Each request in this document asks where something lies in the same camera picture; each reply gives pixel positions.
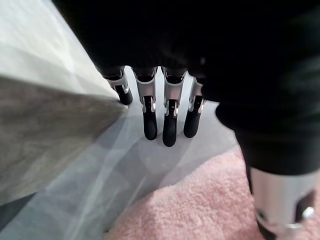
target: black fingertip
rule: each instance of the black fingertip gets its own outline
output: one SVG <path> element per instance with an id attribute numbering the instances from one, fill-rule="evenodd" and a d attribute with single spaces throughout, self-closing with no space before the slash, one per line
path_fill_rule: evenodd
<path id="1" fill-rule="evenodd" d="M 198 131 L 199 121 L 201 113 L 198 113 L 197 110 L 187 111 L 183 133 L 187 138 L 193 138 Z"/>
<path id="2" fill-rule="evenodd" d="M 129 104 L 132 103 L 133 97 L 132 97 L 132 93 L 131 93 L 130 88 L 129 88 L 129 91 L 127 93 L 124 92 L 123 87 L 121 85 L 120 86 L 115 86 L 115 90 L 118 93 L 119 98 L 120 98 L 120 102 L 123 105 L 129 105 Z"/>
<path id="3" fill-rule="evenodd" d="M 163 134 L 162 140 L 163 144 L 167 147 L 172 147 L 176 143 L 177 139 L 177 118 L 172 114 L 164 116 Z"/>
<path id="4" fill-rule="evenodd" d="M 144 135 L 148 140 L 154 140 L 158 135 L 157 118 L 155 112 L 143 113 Z"/>

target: prosthetic hand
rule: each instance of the prosthetic hand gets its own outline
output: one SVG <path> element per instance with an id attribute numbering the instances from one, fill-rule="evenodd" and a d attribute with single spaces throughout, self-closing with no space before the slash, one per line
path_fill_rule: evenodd
<path id="1" fill-rule="evenodd" d="M 120 66 L 97 69 L 118 93 L 120 101 L 124 105 L 129 105 L 133 98 L 124 68 L 124 66 Z M 172 147 L 177 138 L 178 109 L 187 69 L 161 67 L 161 70 L 164 75 L 164 124 L 162 139 L 167 147 Z M 156 118 L 157 67 L 132 67 L 132 71 L 136 79 L 139 100 L 142 106 L 144 135 L 148 140 L 154 140 L 158 135 Z M 200 115 L 205 103 L 201 87 L 201 81 L 194 77 L 183 131 L 188 138 L 194 137 L 198 131 Z"/>
<path id="2" fill-rule="evenodd" d="M 98 69 L 134 68 L 148 139 L 157 135 L 153 69 L 164 67 L 169 126 L 176 125 L 183 82 L 182 72 L 172 70 L 187 69 L 195 80 L 184 134 L 196 133 L 205 100 L 218 102 L 216 116 L 234 130 L 244 156 L 257 227 L 267 240 L 294 239 L 313 215 L 320 169 L 318 3 L 180 2 L 155 9 L 134 1 L 108 12 L 99 1 L 55 3 Z M 187 11 L 200 16 L 177 14 Z M 129 103 L 123 75 L 102 75 Z M 166 144 L 174 144 L 175 128 L 164 132 Z"/>

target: pink fluffy rug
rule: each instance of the pink fluffy rug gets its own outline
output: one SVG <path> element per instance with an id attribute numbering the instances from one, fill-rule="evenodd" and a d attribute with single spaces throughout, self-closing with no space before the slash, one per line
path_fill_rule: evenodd
<path id="1" fill-rule="evenodd" d="M 105 235 L 105 240 L 262 239 L 238 148 L 213 157 L 177 184 L 141 199 Z M 320 240 L 319 213 L 296 239 Z"/>

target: gray floor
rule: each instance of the gray floor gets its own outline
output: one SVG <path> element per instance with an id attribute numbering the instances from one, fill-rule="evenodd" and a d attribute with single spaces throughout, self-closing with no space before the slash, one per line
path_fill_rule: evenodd
<path id="1" fill-rule="evenodd" d="M 79 52 L 83 51 L 79 43 L 64 43 L 63 47 L 59 47 L 58 43 L 65 41 L 70 33 L 56 15 L 45 0 L 0 0 L 0 29 L 1 23 L 11 21 L 11 27 L 4 32 L 5 35 L 0 30 L 0 44 L 25 49 L 29 54 L 41 55 L 57 64 L 62 63 L 69 71 L 78 71 L 87 80 L 85 86 L 88 87 L 84 87 L 70 75 L 65 86 L 68 90 L 83 93 L 87 89 L 88 94 L 102 94 L 106 83 L 93 70 L 88 59 L 78 60 Z M 28 21 L 29 18 L 34 20 L 26 28 L 32 30 L 33 27 L 32 31 L 14 27 L 14 24 Z M 51 31 L 59 32 L 56 38 L 48 35 Z M 17 36 L 23 40 L 18 41 L 15 39 Z M 39 37 L 47 39 L 48 43 L 33 46 Z M 7 52 L 6 58 L 8 61 L 14 59 L 10 59 L 10 52 Z M 8 74 L 19 77 L 28 73 L 29 81 L 54 88 L 64 87 L 61 82 L 52 78 L 43 79 L 36 72 L 28 72 L 27 68 L 24 71 L 25 73 L 21 73 L 17 70 L 16 73 L 12 68 Z M 176 183 L 204 161 L 236 144 L 233 133 L 215 117 L 217 104 L 210 102 L 205 105 L 197 136 L 193 139 L 184 137 L 182 131 L 192 82 L 192 78 L 188 76 L 179 108 L 177 141 L 173 147 L 165 147 L 162 143 L 164 81 L 160 70 L 156 75 L 159 135 L 154 141 L 146 140 L 135 79 L 130 69 L 127 68 L 126 73 L 133 93 L 133 103 L 128 115 L 123 115 L 46 189 L 36 194 L 0 232 L 0 240 L 101 240 L 103 232 L 136 200 L 158 188 Z"/>

